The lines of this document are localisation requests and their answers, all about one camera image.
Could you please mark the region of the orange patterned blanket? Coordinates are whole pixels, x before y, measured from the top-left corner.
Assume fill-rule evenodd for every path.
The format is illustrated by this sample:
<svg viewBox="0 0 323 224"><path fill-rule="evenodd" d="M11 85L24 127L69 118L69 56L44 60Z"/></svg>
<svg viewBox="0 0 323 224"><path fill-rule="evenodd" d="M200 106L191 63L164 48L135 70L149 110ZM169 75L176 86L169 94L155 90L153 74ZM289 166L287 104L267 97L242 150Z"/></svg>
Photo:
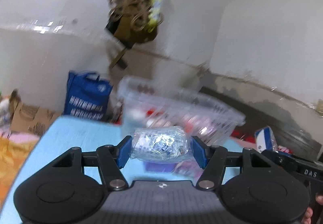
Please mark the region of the orange patterned blanket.
<svg viewBox="0 0 323 224"><path fill-rule="evenodd" d="M16 143L1 137L1 208L16 176L39 138Z"/></svg>

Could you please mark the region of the clear plastic tissue pack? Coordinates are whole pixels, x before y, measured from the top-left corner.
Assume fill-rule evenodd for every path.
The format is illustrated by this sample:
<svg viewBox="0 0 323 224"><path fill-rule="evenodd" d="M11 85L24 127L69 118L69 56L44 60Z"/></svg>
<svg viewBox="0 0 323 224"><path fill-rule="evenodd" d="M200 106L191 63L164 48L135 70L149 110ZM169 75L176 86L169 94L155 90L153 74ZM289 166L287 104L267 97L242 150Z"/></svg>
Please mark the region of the clear plastic tissue pack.
<svg viewBox="0 0 323 224"><path fill-rule="evenodd" d="M193 159L191 139L178 126L137 128L130 158L159 164L190 161Z"/></svg>

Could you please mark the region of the purple small carton box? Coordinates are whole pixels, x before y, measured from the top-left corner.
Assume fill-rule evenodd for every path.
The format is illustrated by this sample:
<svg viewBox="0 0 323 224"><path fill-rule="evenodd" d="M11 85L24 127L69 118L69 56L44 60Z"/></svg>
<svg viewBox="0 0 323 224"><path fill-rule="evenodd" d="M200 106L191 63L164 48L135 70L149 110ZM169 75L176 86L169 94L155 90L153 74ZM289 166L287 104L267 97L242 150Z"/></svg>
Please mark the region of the purple small carton box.
<svg viewBox="0 0 323 224"><path fill-rule="evenodd" d="M144 162L145 172L153 173L171 173L176 168L175 164L160 164L160 163L151 163Z"/></svg>

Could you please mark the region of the clear plastic perforated basket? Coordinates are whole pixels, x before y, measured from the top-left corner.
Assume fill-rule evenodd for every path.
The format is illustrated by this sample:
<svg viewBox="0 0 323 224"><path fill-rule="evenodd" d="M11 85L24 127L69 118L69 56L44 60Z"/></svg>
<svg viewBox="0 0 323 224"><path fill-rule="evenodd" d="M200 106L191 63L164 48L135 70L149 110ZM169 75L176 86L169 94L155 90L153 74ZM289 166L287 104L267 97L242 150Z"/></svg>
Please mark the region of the clear plastic perforated basket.
<svg viewBox="0 0 323 224"><path fill-rule="evenodd" d="M180 126L208 146L221 145L245 115L215 97L156 81L125 76L118 84L122 102L122 132L134 135L137 128Z"/></svg>

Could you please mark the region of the blue white small box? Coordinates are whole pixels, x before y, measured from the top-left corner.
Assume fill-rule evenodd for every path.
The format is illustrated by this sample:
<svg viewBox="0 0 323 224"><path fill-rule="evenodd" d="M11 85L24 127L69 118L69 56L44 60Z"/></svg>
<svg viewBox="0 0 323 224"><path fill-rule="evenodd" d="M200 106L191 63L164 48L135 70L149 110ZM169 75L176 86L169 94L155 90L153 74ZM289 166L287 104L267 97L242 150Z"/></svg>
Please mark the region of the blue white small box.
<svg viewBox="0 0 323 224"><path fill-rule="evenodd" d="M256 150L278 152L278 145L271 127L267 126L255 132Z"/></svg>

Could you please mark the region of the brown printed paper bag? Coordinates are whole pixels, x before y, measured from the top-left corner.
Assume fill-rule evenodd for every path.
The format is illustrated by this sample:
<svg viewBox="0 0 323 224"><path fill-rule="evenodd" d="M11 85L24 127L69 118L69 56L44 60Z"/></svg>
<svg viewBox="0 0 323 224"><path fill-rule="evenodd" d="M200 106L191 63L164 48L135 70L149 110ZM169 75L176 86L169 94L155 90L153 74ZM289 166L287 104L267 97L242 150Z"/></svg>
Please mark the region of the brown printed paper bag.
<svg viewBox="0 0 323 224"><path fill-rule="evenodd" d="M54 121L61 116L60 112L23 103L16 89L9 97L9 111L11 131L39 137L43 136Z"/></svg>

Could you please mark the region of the pink blanket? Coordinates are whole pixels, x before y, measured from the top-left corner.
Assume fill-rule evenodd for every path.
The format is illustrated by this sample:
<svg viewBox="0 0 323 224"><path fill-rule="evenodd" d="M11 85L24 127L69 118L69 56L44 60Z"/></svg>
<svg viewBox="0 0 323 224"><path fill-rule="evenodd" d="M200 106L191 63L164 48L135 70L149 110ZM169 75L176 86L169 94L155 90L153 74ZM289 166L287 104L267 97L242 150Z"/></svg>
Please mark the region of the pink blanket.
<svg viewBox="0 0 323 224"><path fill-rule="evenodd" d="M32 134L28 134L28 133L12 133L9 130L3 130L3 129L1 129L1 137L7 138L16 144L21 144L24 142L38 142L39 141L39 136L37 136L37 135L32 135Z"/></svg>

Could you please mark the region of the blue printed tote bag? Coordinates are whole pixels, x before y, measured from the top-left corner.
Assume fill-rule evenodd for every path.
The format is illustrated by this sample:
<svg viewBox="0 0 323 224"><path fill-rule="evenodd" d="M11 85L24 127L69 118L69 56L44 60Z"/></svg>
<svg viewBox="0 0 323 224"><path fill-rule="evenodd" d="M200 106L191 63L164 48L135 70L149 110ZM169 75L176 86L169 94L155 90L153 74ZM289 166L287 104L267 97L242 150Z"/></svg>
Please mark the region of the blue printed tote bag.
<svg viewBox="0 0 323 224"><path fill-rule="evenodd" d="M113 85L97 72L69 71L63 114L82 119L102 120Z"/></svg>

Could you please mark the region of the brown hanging bag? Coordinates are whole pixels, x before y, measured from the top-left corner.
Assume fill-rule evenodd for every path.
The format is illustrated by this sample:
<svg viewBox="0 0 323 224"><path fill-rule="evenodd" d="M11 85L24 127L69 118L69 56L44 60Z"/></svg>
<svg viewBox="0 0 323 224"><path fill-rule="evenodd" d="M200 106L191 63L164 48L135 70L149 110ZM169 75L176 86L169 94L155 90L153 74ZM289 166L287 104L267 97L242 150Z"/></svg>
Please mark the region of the brown hanging bag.
<svg viewBox="0 0 323 224"><path fill-rule="evenodd" d="M157 36L157 27L150 28L149 10L151 0L108 0L111 10L105 27L124 49L112 60L110 67L118 65L125 69L127 64L122 60L124 53L135 44L153 41Z"/></svg>

